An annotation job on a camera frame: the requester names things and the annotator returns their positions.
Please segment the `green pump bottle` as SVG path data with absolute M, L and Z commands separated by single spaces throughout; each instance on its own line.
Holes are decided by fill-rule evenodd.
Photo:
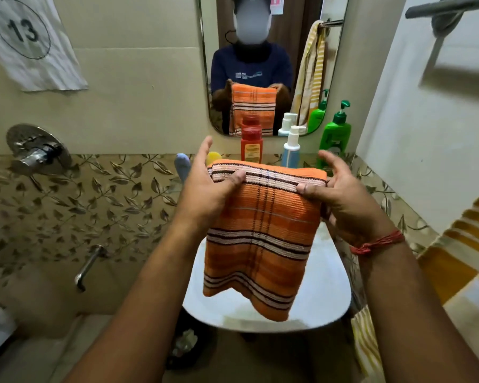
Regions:
M 333 116 L 323 131 L 319 150 L 326 150 L 332 154 L 344 157 L 346 147 L 351 135 L 351 124 L 347 122 L 346 108 L 350 107 L 350 101 L 342 100 L 341 107 Z

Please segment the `chrome towel bar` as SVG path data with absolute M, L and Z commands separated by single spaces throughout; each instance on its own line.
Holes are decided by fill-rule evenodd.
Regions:
M 439 0 L 433 3 L 409 7 L 406 19 L 431 18 L 435 37 L 443 38 L 459 24 L 464 13 L 479 11 L 479 0 Z

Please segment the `white paper sheet with circle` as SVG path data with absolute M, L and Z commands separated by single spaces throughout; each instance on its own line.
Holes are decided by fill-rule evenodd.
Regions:
M 23 92 L 89 89 L 53 0 L 0 0 L 0 64 Z

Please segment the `wall mirror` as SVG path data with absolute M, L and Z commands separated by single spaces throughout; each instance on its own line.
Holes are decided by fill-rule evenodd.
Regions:
M 198 0 L 208 113 L 222 135 L 323 122 L 349 0 Z

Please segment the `chrome tap spout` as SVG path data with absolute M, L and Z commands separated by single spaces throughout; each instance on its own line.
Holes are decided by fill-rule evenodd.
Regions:
M 77 275 L 74 278 L 74 284 L 76 290 L 79 293 L 84 293 L 86 291 L 86 287 L 84 285 L 84 280 L 86 275 L 91 270 L 94 263 L 97 261 L 98 258 L 106 258 L 107 257 L 107 249 L 100 244 L 93 245 L 89 250 L 89 257 L 84 262 L 81 269 L 78 271 Z

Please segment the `chrome wall mixer valve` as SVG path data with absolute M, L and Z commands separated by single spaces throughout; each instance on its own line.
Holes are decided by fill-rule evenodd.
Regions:
M 6 143 L 14 156 L 10 170 L 19 175 L 56 176 L 64 174 L 73 165 L 63 143 L 45 129 L 32 124 L 19 123 L 9 128 Z

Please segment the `yellow and white striped towel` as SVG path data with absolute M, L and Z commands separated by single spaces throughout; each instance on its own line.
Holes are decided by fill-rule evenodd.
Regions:
M 479 360 L 479 198 L 417 261 Z

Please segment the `red plastic bottle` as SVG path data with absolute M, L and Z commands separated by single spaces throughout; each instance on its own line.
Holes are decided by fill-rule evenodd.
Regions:
M 263 138 L 261 127 L 243 127 L 241 135 L 241 160 L 260 164 L 262 162 L 262 150 Z

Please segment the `white and blue spray bottle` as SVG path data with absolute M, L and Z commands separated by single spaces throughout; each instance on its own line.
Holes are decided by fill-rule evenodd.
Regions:
M 291 126 L 287 135 L 287 141 L 283 146 L 281 167 L 298 168 L 300 161 L 300 134 L 305 133 L 306 127 Z

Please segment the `orange striped towel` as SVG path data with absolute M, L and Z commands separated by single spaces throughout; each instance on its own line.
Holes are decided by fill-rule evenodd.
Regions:
M 301 197 L 296 188 L 326 187 L 327 173 L 227 159 L 208 166 L 215 183 L 238 170 L 246 179 L 207 232 L 203 295 L 233 289 L 266 319 L 284 322 L 321 222 L 321 203 Z

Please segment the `blue toothbrush head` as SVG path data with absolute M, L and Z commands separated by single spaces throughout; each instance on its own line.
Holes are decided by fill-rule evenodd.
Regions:
M 192 162 L 190 157 L 183 153 L 176 154 L 174 166 L 181 183 L 184 185 L 192 168 Z

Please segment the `person's right hand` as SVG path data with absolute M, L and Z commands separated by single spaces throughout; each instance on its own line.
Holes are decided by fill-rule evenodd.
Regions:
M 320 150 L 318 156 L 332 168 L 333 177 L 328 181 L 332 200 L 309 200 L 321 203 L 323 218 L 334 234 L 359 248 L 396 231 L 396 226 L 343 159 L 326 150 Z

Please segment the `person's left forearm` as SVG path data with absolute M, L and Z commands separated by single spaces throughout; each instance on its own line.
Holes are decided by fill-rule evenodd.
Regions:
M 160 383 L 198 247 L 212 222 L 177 218 L 63 383 Z

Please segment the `white sink basin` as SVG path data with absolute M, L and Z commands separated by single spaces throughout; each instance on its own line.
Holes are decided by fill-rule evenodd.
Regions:
M 203 294 L 206 240 L 193 263 L 183 308 L 209 326 L 252 334 L 278 334 L 324 327 L 345 315 L 351 304 L 351 286 L 344 264 L 321 222 L 313 240 L 305 275 L 288 320 L 270 321 L 239 292 L 228 289 L 213 297 Z

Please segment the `dark waste bin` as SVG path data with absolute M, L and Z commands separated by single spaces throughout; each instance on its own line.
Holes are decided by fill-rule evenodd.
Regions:
M 181 309 L 171 349 L 166 359 L 167 371 L 183 371 L 195 367 L 212 338 L 209 325 Z

